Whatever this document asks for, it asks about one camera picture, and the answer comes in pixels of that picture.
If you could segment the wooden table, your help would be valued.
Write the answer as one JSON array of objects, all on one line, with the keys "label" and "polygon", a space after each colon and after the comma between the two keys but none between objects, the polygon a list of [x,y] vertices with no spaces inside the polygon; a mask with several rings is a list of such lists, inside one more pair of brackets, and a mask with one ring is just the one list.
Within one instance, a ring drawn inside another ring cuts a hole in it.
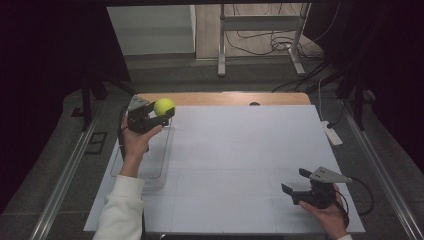
[{"label": "wooden table", "polygon": [[182,93],[141,93],[138,97],[154,102],[170,98],[176,106],[248,106],[253,102],[261,106],[310,105],[304,93],[266,92],[182,92]]}]

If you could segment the yellow tennis ball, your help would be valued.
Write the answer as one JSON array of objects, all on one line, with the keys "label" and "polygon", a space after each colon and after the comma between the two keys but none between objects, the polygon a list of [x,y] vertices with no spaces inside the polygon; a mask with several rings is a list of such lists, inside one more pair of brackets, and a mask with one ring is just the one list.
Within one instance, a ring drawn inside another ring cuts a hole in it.
[{"label": "yellow tennis ball", "polygon": [[158,117],[163,117],[166,110],[175,108],[175,103],[170,98],[160,98],[155,102],[154,113]]}]

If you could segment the white table board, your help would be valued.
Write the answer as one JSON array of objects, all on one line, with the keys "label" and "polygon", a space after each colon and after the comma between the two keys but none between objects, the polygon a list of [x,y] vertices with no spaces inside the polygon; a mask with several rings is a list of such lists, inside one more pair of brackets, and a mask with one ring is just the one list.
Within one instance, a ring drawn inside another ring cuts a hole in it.
[{"label": "white table board", "polygon": [[165,185],[142,193],[147,232],[320,232],[281,189],[309,190],[300,168],[339,169],[314,106],[180,106],[171,122]]}]

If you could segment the grey metal stand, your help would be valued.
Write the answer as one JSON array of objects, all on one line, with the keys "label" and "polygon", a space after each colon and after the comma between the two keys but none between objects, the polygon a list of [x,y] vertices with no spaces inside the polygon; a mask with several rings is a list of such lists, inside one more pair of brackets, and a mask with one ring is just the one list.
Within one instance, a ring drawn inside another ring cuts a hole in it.
[{"label": "grey metal stand", "polygon": [[221,4],[218,76],[223,77],[226,74],[224,37],[227,31],[294,31],[295,35],[291,46],[288,48],[288,54],[297,74],[301,77],[305,76],[306,72],[299,60],[298,44],[304,29],[309,7],[309,3],[304,3],[298,16],[226,16],[224,5]]}]

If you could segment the black stand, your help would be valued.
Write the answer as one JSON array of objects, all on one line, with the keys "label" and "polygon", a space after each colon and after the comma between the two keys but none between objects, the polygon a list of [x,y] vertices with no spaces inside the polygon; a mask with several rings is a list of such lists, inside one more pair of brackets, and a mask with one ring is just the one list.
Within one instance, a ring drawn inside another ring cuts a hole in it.
[{"label": "black stand", "polygon": [[116,86],[118,89],[133,95],[135,91],[126,85],[130,82],[130,74],[126,65],[117,67],[89,67],[76,71],[71,76],[72,83],[81,90],[82,95],[82,111],[80,115],[83,117],[82,131],[85,132],[93,121],[91,96],[96,100],[105,100],[108,91],[105,82]]},{"label": "black stand", "polygon": [[360,130],[364,130],[363,105],[364,91],[366,90],[365,77],[359,64],[350,64],[344,69],[343,79],[336,90],[338,99],[346,100],[353,95],[353,119]]}]

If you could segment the person's right hand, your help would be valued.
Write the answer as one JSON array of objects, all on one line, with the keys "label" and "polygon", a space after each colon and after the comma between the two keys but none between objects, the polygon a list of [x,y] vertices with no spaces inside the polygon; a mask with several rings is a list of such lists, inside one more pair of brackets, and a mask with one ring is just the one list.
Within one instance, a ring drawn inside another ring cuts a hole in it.
[{"label": "person's right hand", "polygon": [[304,201],[300,201],[299,205],[320,222],[321,227],[329,238],[338,238],[349,234],[346,230],[342,212],[336,205],[331,205],[326,209],[318,209]]}]

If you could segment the aluminium rail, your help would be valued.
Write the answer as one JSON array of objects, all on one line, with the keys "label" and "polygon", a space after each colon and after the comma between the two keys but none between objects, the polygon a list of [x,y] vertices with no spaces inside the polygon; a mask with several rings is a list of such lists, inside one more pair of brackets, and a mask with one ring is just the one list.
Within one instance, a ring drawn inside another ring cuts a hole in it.
[{"label": "aluminium rail", "polygon": [[344,107],[343,115],[347,119],[359,145],[361,146],[370,164],[371,169],[376,175],[409,240],[424,240],[424,230],[418,226],[418,222],[414,214],[407,205],[399,189],[395,186],[394,181],[389,176],[389,173],[377,155],[377,152],[375,151],[365,131],[361,130],[354,120],[352,108],[343,102],[340,102],[340,104]]},{"label": "aluminium rail", "polygon": [[91,121],[85,127],[84,131],[80,134],[78,142],[61,172],[56,182],[56,185],[53,188],[52,193],[29,237],[29,240],[47,239],[47,236],[53,226],[54,220],[68,192],[69,186],[74,178],[75,172],[78,169],[80,161],[86,151],[89,140],[93,135],[101,112],[101,106],[96,106],[93,109],[93,116],[91,118]]}]

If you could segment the person's left hand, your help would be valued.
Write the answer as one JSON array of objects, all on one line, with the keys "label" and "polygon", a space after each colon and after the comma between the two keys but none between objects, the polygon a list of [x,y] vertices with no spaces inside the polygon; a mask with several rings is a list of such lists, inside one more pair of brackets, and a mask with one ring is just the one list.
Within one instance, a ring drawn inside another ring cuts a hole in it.
[{"label": "person's left hand", "polygon": [[143,155],[148,149],[149,141],[162,130],[162,126],[155,126],[149,132],[139,134],[130,131],[127,125],[127,115],[124,115],[121,122],[121,133],[123,137],[125,156],[120,174],[122,176],[136,178],[143,160]]}]

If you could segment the clear plastic container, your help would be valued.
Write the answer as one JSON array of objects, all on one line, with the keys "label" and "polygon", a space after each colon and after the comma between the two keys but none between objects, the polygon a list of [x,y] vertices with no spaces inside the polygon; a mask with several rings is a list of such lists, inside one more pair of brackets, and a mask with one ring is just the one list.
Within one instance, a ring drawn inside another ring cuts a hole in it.
[{"label": "clear plastic container", "polygon": [[[121,122],[119,118],[118,140],[114,146],[109,164],[111,168],[107,170],[107,176],[115,179],[123,165],[124,146],[121,139]],[[162,130],[149,141],[149,149],[143,155],[138,177],[145,181],[145,191],[155,191],[164,187],[167,178],[167,169],[169,163],[169,152],[171,150],[171,140],[173,138],[174,128],[172,122],[162,128]]]}]

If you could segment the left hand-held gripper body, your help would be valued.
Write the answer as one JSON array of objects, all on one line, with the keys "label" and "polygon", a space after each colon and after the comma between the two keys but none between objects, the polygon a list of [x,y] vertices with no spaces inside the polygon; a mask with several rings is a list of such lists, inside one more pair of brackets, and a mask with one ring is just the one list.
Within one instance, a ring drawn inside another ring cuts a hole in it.
[{"label": "left hand-held gripper body", "polygon": [[145,113],[145,107],[152,103],[149,100],[143,99],[138,95],[134,95],[129,102],[127,112],[128,112],[128,129],[130,131],[145,134],[152,130],[158,125],[167,126],[169,124],[169,119],[164,117],[154,116],[151,117],[150,114]]}]

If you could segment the white power strip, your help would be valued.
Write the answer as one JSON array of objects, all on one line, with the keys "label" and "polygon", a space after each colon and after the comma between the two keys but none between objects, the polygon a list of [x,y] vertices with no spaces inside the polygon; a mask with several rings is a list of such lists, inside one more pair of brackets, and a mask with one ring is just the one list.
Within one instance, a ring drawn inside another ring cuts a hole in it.
[{"label": "white power strip", "polygon": [[322,122],[322,127],[323,130],[330,142],[330,144],[332,146],[339,146],[343,144],[343,141],[341,140],[341,138],[338,136],[338,134],[336,133],[336,131],[333,128],[329,127],[329,122],[328,121],[323,121]]}]

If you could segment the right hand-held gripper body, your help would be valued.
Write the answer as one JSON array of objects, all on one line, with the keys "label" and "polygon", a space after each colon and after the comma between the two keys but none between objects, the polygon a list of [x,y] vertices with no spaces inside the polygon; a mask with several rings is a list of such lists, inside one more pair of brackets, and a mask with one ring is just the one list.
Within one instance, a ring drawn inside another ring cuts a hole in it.
[{"label": "right hand-held gripper body", "polygon": [[318,209],[330,207],[336,200],[335,183],[350,183],[350,177],[341,175],[324,167],[318,167],[311,176],[309,191],[294,191],[291,195],[293,203],[298,205],[304,201]]}]

